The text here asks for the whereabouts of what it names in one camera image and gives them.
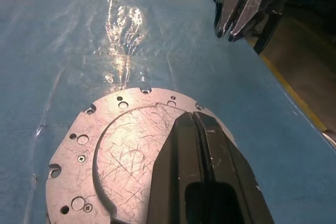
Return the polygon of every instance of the screw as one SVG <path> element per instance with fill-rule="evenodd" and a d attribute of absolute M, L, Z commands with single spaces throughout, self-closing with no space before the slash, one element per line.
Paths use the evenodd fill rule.
<path fill-rule="evenodd" d="M 80 163 L 83 163 L 85 161 L 85 156 L 84 155 L 78 156 L 77 161 L 80 162 Z"/>
<path fill-rule="evenodd" d="M 86 204 L 84 206 L 84 212 L 91 212 L 92 210 L 92 205 L 91 204 Z"/>

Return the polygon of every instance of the aluminum plate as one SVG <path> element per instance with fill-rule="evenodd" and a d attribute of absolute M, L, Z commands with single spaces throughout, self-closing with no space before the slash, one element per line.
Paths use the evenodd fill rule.
<path fill-rule="evenodd" d="M 139 88 L 81 112 L 53 155 L 46 186 L 51 223 L 145 223 L 154 161 L 185 111 L 208 109 L 180 93 Z"/>

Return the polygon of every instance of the floor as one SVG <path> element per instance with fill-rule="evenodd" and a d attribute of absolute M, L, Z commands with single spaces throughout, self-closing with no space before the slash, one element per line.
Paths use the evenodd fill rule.
<path fill-rule="evenodd" d="M 294 90 L 294 100 L 317 127 L 336 132 L 336 49 L 321 25 L 313 13 L 287 10 L 262 56 Z"/>

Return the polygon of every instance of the blue surface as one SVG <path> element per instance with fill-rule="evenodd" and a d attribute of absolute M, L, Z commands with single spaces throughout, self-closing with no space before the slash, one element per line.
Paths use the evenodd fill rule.
<path fill-rule="evenodd" d="M 78 113 L 124 88 L 212 110 L 277 224 L 335 223 L 336 154 L 212 0 L 0 0 L 0 223 L 44 223 L 48 162 Z"/>

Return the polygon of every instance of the table surface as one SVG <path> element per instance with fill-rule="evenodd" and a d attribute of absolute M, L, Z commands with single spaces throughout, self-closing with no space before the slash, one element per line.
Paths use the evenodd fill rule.
<path fill-rule="evenodd" d="M 131 87 L 213 111 L 275 223 L 334 223 L 336 154 L 212 0 L 0 0 L 0 223 L 44 223 L 48 162 L 78 113 Z"/>

